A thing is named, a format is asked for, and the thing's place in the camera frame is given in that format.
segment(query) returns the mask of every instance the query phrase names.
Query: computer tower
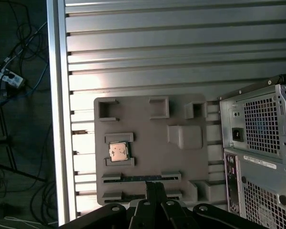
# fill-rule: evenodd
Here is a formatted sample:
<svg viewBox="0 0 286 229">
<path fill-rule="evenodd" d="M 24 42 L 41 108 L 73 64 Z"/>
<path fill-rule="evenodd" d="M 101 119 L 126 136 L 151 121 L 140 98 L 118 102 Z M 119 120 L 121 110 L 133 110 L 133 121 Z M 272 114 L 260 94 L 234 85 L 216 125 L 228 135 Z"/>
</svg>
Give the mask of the computer tower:
<svg viewBox="0 0 286 229">
<path fill-rule="evenodd" d="M 286 229 L 286 75 L 219 100 L 229 211 Z"/>
</svg>

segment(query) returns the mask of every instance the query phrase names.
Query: cpu processor chip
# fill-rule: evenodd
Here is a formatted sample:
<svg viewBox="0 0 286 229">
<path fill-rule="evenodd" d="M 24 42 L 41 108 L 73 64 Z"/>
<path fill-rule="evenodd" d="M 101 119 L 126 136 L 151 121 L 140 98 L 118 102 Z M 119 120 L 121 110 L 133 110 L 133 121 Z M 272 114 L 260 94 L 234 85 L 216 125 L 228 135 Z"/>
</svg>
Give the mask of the cpu processor chip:
<svg viewBox="0 0 286 229">
<path fill-rule="evenodd" d="M 109 155 L 111 161 L 124 161 L 129 159 L 127 142 L 109 143 Z"/>
</svg>

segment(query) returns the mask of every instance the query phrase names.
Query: white cable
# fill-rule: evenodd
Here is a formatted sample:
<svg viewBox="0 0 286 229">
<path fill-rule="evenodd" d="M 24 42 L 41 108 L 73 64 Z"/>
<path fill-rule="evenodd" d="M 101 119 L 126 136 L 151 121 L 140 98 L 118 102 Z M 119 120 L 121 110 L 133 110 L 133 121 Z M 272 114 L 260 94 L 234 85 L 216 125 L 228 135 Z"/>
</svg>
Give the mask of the white cable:
<svg viewBox="0 0 286 229">
<path fill-rule="evenodd" d="M 19 218 L 11 217 L 11 216 L 6 216 L 6 217 L 4 217 L 4 219 L 6 219 L 6 220 L 13 220 L 13 221 L 27 222 L 27 223 L 34 223 L 34 224 L 39 224 L 39 225 L 41 225 L 41 223 L 38 223 L 38 222 L 33 222 L 33 221 L 23 220 L 23 219 L 19 219 Z"/>
<path fill-rule="evenodd" d="M 5 217 L 4 219 L 11 220 L 11 221 L 16 221 L 16 222 L 22 222 L 22 223 L 25 223 L 26 225 L 28 225 L 28 226 L 30 226 L 32 228 L 40 229 L 40 228 L 38 228 L 36 226 L 33 226 L 33 225 L 27 223 L 27 222 L 30 222 L 30 223 L 35 223 L 35 222 L 26 221 L 26 220 L 22 220 L 22 219 L 17 219 L 17 218 L 13 218 L 13 217 L 10 217 L 10 218 Z"/>
<path fill-rule="evenodd" d="M 52 222 L 52 223 L 48 223 L 48 225 L 55 224 L 55 223 L 58 223 L 58 221 L 56 221 L 56 222 Z"/>
<path fill-rule="evenodd" d="M 6 217 L 4 217 L 4 219 L 6 219 L 6 220 L 12 220 L 12 221 L 19 221 L 19 222 L 23 222 L 23 223 L 26 222 L 26 223 L 32 223 L 32 224 L 41 225 L 41 223 L 38 223 L 38 222 L 33 222 L 33 221 L 18 219 L 18 218 L 16 218 L 16 217 L 11 217 L 11 216 L 6 216 Z M 55 223 L 58 223 L 58 222 L 56 221 L 56 222 L 48 223 L 48 225 L 55 224 Z"/>
<path fill-rule="evenodd" d="M 7 227 L 7 226 L 1 225 L 1 224 L 0 224 L 0 227 L 7 228 L 7 229 L 17 229 L 17 228 L 10 228 L 10 227 Z"/>
<path fill-rule="evenodd" d="M 22 53 L 22 51 L 23 51 L 23 49 L 21 49 L 21 51 L 17 55 L 15 55 L 13 58 L 11 58 L 9 61 L 7 61 L 2 69 L 5 69 L 12 60 L 14 60 L 20 53 Z"/>
</svg>

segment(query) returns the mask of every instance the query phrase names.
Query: screw hole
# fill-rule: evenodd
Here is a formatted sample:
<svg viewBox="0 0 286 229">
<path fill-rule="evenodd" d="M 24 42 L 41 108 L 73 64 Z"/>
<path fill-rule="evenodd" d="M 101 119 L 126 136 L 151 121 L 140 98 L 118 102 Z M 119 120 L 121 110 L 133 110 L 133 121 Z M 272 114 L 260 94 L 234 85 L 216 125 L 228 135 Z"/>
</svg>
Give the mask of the screw hole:
<svg viewBox="0 0 286 229">
<path fill-rule="evenodd" d="M 166 202 L 166 204 L 171 206 L 171 205 L 174 205 L 175 203 L 173 201 L 169 200 L 169 201 Z"/>
<path fill-rule="evenodd" d="M 279 201 L 281 202 L 281 204 L 283 204 L 284 206 L 286 206 L 286 196 L 282 195 L 279 196 Z"/>
<path fill-rule="evenodd" d="M 242 177 L 242 182 L 243 182 L 244 184 L 247 183 L 246 177 Z"/>
<path fill-rule="evenodd" d="M 113 207 L 111 210 L 112 211 L 118 211 L 118 210 L 120 210 L 120 208 L 119 207 Z"/>
</svg>

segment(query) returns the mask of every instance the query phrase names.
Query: blue cable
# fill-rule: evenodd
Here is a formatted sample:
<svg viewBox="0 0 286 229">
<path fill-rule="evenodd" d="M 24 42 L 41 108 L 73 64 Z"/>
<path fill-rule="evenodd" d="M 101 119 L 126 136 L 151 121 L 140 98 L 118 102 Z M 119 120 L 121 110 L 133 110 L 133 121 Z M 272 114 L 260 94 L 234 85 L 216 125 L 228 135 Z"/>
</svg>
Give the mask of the blue cable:
<svg viewBox="0 0 286 229">
<path fill-rule="evenodd" d="M 45 74 L 46 71 L 47 71 L 48 66 L 49 66 L 49 62 L 47 62 L 45 68 L 43 69 L 43 71 L 42 71 L 42 73 L 41 73 L 41 76 L 40 76 L 38 82 L 36 83 L 35 87 L 34 87 L 31 91 L 27 92 L 27 93 L 24 94 L 24 95 L 17 96 L 17 97 L 15 97 L 15 98 L 11 98 L 11 99 L 6 99 L 6 100 L 3 100 L 3 101 L 0 101 L 0 104 L 1 104 L 1 103 L 5 103 L 5 102 L 8 102 L 8 101 L 10 101 L 10 100 L 16 100 L 16 99 L 24 98 L 24 97 L 26 97 L 26 96 L 28 96 L 28 95 L 34 93 L 34 91 L 37 89 L 37 87 L 39 86 L 40 82 L 42 81 L 42 79 L 43 79 L 43 77 L 44 77 L 44 74 Z"/>
</svg>

